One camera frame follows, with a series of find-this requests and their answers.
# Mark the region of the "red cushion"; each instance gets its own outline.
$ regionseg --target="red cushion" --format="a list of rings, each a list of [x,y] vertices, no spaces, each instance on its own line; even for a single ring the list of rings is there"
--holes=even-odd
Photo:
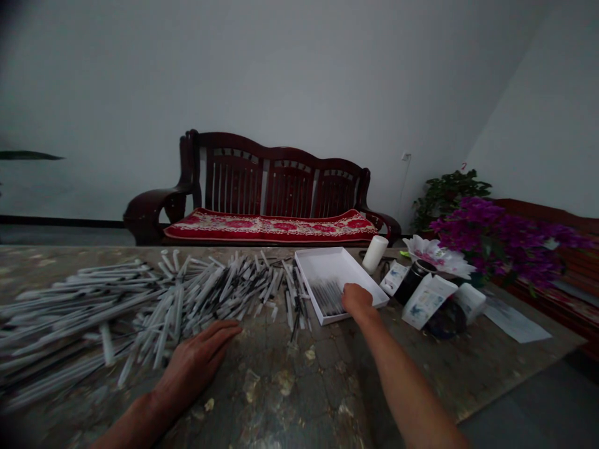
[[[275,243],[370,240],[373,224],[351,209],[329,218],[290,218],[234,215],[197,208],[164,230],[171,238],[189,240],[239,240]]]
[[[525,286],[528,289],[528,284],[518,280],[520,285]],[[548,289],[537,289],[535,288],[537,296],[546,301],[550,301],[566,310],[570,313],[581,318],[587,324],[594,327],[599,327],[599,307],[595,307],[593,304],[589,304],[569,293],[558,288]]]

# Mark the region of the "hand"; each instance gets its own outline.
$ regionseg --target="hand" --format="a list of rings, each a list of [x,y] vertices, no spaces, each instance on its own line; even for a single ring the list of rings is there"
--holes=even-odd
[[[356,321],[367,316],[378,316],[373,307],[373,296],[358,284],[345,284],[341,302],[346,312]]]
[[[188,408],[212,380],[229,343],[241,331],[237,321],[216,321],[177,346],[151,393],[156,406],[176,414]]]

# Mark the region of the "left hand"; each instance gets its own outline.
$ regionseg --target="left hand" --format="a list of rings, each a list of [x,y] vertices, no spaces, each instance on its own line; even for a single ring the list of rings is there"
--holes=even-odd
[[[206,388],[225,358],[232,338],[242,331],[237,321],[216,321],[184,341],[151,393],[159,408],[182,413]]]

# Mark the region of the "wooden chair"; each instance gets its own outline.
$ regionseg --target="wooden chair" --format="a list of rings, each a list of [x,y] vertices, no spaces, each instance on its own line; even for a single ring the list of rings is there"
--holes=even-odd
[[[162,209],[171,223],[182,220],[187,195],[192,195],[194,208],[202,207],[202,151],[206,160],[206,209],[231,214],[327,218],[354,208],[377,230],[385,225],[385,237],[390,244],[401,235],[401,227],[394,218],[368,208],[370,170],[367,168],[345,159],[319,159],[297,148],[263,147],[235,134],[191,130],[179,142],[179,183],[170,189],[144,192],[127,207],[125,226],[135,236],[137,245],[215,244],[168,238],[158,222]],[[352,245],[366,246],[368,242]]]

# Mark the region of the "bench backrest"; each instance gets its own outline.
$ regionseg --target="bench backrest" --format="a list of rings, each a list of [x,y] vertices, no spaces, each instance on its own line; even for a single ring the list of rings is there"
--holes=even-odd
[[[531,220],[560,223],[594,240],[593,250],[559,249],[558,252],[564,259],[567,269],[562,281],[599,297],[599,219],[579,217],[565,210],[509,198],[494,200],[494,203],[505,208],[507,213]]]
[[[370,172],[345,159],[291,147],[263,147],[230,133],[191,131],[199,183],[205,154],[205,208],[238,214],[325,218],[365,198]],[[199,196],[194,206],[199,207]]]

